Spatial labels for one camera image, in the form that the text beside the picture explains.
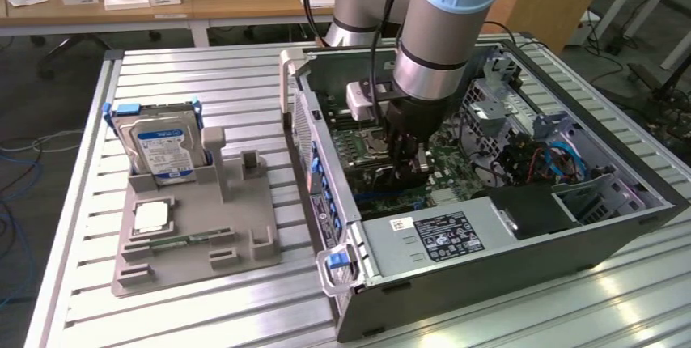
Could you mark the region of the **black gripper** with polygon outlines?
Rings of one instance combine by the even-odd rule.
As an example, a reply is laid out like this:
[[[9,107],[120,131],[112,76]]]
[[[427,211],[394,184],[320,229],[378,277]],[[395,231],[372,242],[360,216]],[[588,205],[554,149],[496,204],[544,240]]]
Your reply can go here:
[[[444,101],[419,100],[412,97],[398,98],[388,102],[386,112],[388,149],[394,150],[399,140],[406,145],[428,145],[444,120]]]

